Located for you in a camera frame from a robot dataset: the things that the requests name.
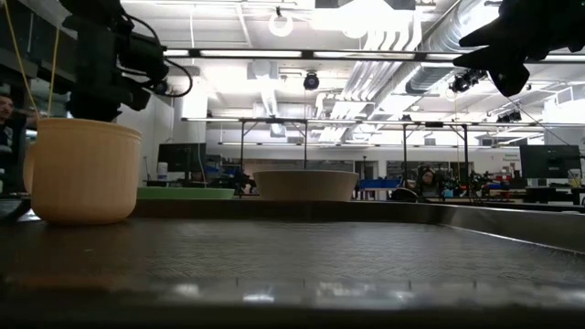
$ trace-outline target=fluorescent light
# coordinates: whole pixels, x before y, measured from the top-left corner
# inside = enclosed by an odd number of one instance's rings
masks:
[[[413,60],[413,53],[405,52],[366,52],[366,51],[315,51],[315,58],[355,59],[355,60]]]
[[[420,63],[420,65],[424,68],[454,68],[455,67],[452,62],[440,62],[440,63],[422,62],[422,63]]]
[[[165,56],[172,56],[172,57],[188,57],[189,50],[181,50],[181,49],[168,49],[165,51]]]
[[[307,146],[336,146],[335,143],[308,143]]]
[[[339,123],[339,124],[355,124],[357,120],[308,120],[309,123]]]
[[[265,146],[302,146],[303,144],[296,143],[262,143]]]
[[[464,53],[461,54],[453,54],[453,53],[432,53],[432,54],[427,54],[427,57],[425,58],[426,60],[436,60],[436,61],[446,61],[446,60],[454,60],[458,57],[460,57],[461,55],[463,55]]]
[[[201,50],[202,58],[300,58],[296,50]]]
[[[239,119],[234,118],[183,118],[182,120],[188,122],[239,122]]]
[[[240,142],[219,142],[218,145],[241,146]],[[244,143],[244,145],[258,145],[258,143]]]
[[[274,8],[274,2],[267,0],[267,1],[234,1],[234,0],[216,0],[216,1],[205,1],[205,0],[121,0],[121,4],[123,5],[135,5],[135,4],[148,4],[148,5],[211,5],[211,6],[235,6],[235,5],[242,5],[245,7],[260,7],[260,8]],[[294,3],[281,3],[278,2],[283,8],[295,8],[296,5]]]
[[[436,8],[437,8],[437,4],[435,4],[434,2],[430,2],[428,4],[418,3],[415,10],[418,13],[428,13],[428,12],[435,10]]]
[[[585,55],[556,55],[550,54],[542,62],[573,62],[573,63],[585,63]]]
[[[385,125],[403,125],[403,124],[414,124],[414,122],[400,122],[400,121],[364,121],[362,122],[363,124],[385,124]]]

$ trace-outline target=metal tray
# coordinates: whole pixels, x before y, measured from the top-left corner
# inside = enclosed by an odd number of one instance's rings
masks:
[[[119,225],[24,221],[0,227],[0,318],[59,321],[49,300],[82,323],[112,324],[138,310],[148,314],[133,324],[191,324],[169,318],[169,307],[201,313],[206,325],[278,324],[295,312],[338,324],[358,311],[367,323],[380,310],[398,317],[385,324],[414,324],[403,317],[410,312],[461,319],[477,309],[505,319],[512,305],[557,316],[585,307],[584,219],[413,204],[152,200]],[[265,321],[242,313],[258,305]],[[38,317],[26,316],[35,307]],[[219,311],[232,316],[210,316]]]

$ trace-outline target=black monitor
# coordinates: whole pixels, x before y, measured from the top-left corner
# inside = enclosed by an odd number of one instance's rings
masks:
[[[168,163],[169,173],[201,171],[201,167],[205,166],[205,156],[204,143],[166,143],[158,147],[158,162]]]
[[[524,178],[569,178],[572,169],[581,170],[577,145],[520,145]]]

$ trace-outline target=ceiling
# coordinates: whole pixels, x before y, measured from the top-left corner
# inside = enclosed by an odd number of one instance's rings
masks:
[[[44,15],[52,13],[59,20],[64,13],[62,8],[55,9],[57,0],[21,0],[36,7]],[[258,1],[274,5],[257,5]],[[462,5],[473,0],[461,0]],[[222,5],[222,1],[193,1],[195,5],[171,5],[173,0],[122,0],[125,10],[140,17],[151,25],[170,48],[265,48],[265,49],[363,49],[367,37],[347,37],[341,30],[315,29],[312,17],[319,10],[314,9],[315,0],[248,0],[229,1],[232,5]],[[417,0],[429,3],[430,0]],[[434,0],[435,7],[419,13],[423,40],[434,32],[434,26],[453,6],[455,0]],[[285,16],[292,16],[292,32],[287,37],[277,37],[270,28],[275,6],[280,5]],[[343,22],[351,25],[351,20]],[[284,25],[281,19],[275,23]],[[137,25],[137,32],[149,32]],[[274,97],[277,102],[315,105],[321,93],[340,92],[355,73],[357,62],[352,61],[303,61],[277,60],[278,80],[274,81]],[[187,59],[180,64],[197,66],[200,78],[207,89],[208,108],[216,115],[248,115],[252,105],[262,102],[261,86],[258,80],[249,79],[248,66],[251,60],[225,59]],[[520,100],[523,107],[537,117],[543,108],[543,100],[554,95],[552,90],[564,89],[565,82],[585,82],[585,68],[579,65],[528,65],[531,72],[532,90],[525,90],[512,100]],[[321,81],[319,90],[306,91],[303,80],[307,71],[316,71]],[[388,78],[387,83],[397,80],[396,75]],[[172,77],[170,82],[179,89],[186,86],[183,77]],[[510,100],[501,96],[489,80],[484,80],[468,93],[460,95],[457,101],[445,97],[447,82],[438,83],[432,91],[412,105],[400,109],[411,115],[413,120],[482,120],[489,119],[486,114],[507,105]]]

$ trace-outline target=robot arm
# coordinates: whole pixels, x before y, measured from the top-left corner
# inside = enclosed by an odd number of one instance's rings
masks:
[[[71,12],[63,26],[78,32],[77,79],[68,103],[74,117],[111,122],[121,103],[139,111],[150,100],[149,91],[165,95],[166,47],[155,33],[148,37],[133,32],[135,18],[126,14],[120,0],[59,1]],[[137,82],[123,72],[148,81]]]
[[[489,71],[507,97],[520,92],[528,81],[527,59],[542,60],[561,48],[581,51],[585,45],[582,0],[504,0],[499,14],[459,42],[461,47],[487,47],[462,55],[453,64]]]

